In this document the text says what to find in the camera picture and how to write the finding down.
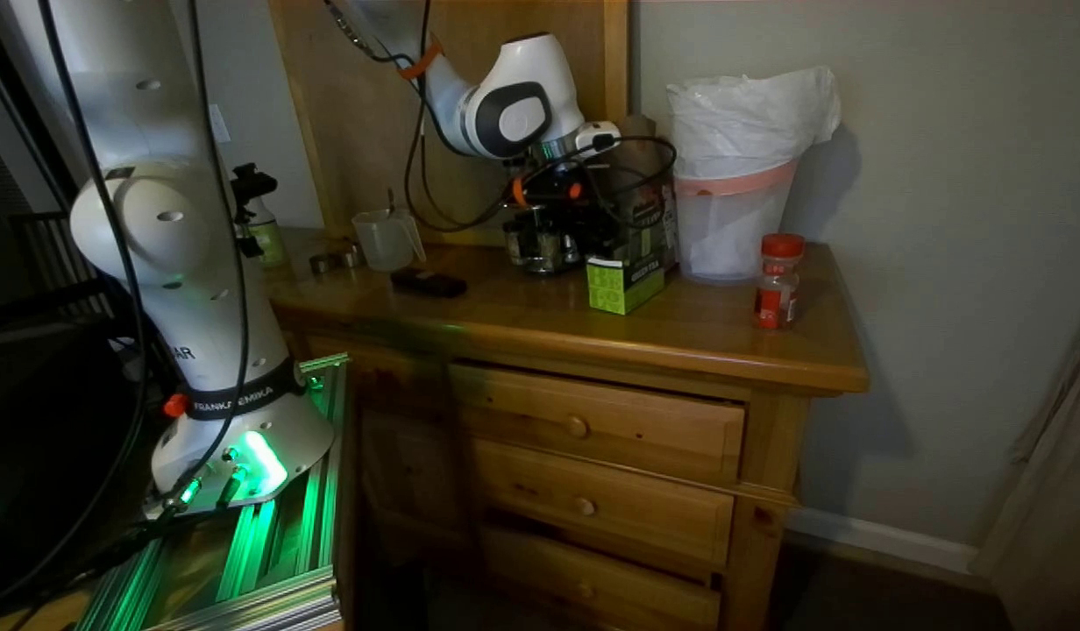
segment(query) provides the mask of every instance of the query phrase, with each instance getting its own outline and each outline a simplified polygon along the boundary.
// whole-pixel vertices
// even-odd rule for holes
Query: floor
[[[527,601],[443,570],[391,570],[364,584],[357,631],[568,631]],[[813,546],[782,555],[770,631],[1010,631],[996,597]]]

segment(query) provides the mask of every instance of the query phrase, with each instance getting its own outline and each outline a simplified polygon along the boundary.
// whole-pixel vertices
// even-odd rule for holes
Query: dresser drawer
[[[745,420],[741,404],[473,363],[453,363],[447,377],[460,415],[473,435],[703,483],[737,480]]]
[[[729,493],[481,439],[473,440],[473,476],[484,502],[535,523],[625,540],[703,567],[724,562]]]
[[[481,542],[493,576],[570,606],[591,628],[717,628],[710,588],[507,530],[484,530]]]

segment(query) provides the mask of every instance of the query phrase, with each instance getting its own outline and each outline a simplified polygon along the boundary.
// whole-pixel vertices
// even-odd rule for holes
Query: small jar
[[[755,317],[761,329],[784,329],[796,317],[798,266],[806,238],[773,230],[761,238],[761,276],[755,293]]]

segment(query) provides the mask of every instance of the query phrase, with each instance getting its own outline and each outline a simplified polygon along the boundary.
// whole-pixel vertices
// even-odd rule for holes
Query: green box
[[[655,255],[641,261],[600,260],[600,255],[585,260],[585,301],[596,310],[632,314],[661,286],[665,286],[665,268]]]

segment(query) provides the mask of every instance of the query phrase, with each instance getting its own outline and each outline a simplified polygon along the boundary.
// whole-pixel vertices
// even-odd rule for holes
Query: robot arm
[[[422,94],[447,147],[478,156],[514,162],[535,151],[542,162],[585,162],[617,147],[614,121],[585,121],[570,67],[554,35],[527,35],[502,44],[491,74],[466,82],[437,44],[422,44],[417,0],[325,0],[337,22],[373,31],[398,78],[422,80]]]

